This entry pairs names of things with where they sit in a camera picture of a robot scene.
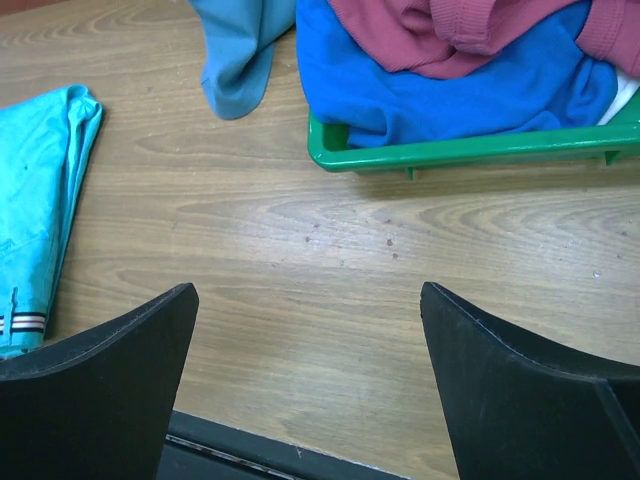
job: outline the white fabric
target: white fabric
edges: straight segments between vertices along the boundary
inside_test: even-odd
[[[605,125],[609,123],[609,120],[611,120],[616,113],[622,110],[622,107],[629,103],[631,97],[633,97],[636,90],[638,90],[638,87],[640,87],[640,78],[630,77],[619,68],[616,68],[616,74],[618,75],[618,93],[607,111],[604,112],[604,115],[598,122],[598,125]]]

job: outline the blue shirt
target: blue shirt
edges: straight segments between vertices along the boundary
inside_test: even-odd
[[[81,85],[0,110],[0,357],[42,343],[101,117]]]
[[[274,42],[295,21],[295,0],[190,0],[200,16],[207,60],[202,89],[225,119],[246,115],[267,88]]]

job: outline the pile of clothes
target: pile of clothes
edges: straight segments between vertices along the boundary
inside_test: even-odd
[[[352,148],[604,124],[640,85],[640,0],[298,0],[296,24]]]

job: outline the wood grain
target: wood grain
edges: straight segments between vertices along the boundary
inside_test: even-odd
[[[184,1],[0,18],[0,106],[69,83],[106,117],[53,341],[194,282],[176,408],[414,478],[457,478],[420,317],[438,281],[549,338],[640,364],[640,165],[328,174],[306,153],[295,37],[251,115],[217,119]]]

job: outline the white stripe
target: white stripe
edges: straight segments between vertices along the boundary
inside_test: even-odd
[[[16,328],[40,328],[42,330],[44,330],[44,323],[41,322],[27,322],[27,323],[18,323],[18,324],[13,324],[11,325],[11,329],[16,329]],[[4,329],[4,325],[0,325],[0,330]]]
[[[44,316],[39,315],[15,315],[13,317],[12,325],[23,324],[23,323],[40,323],[44,325],[45,318]],[[0,327],[4,325],[4,319],[0,320]]]

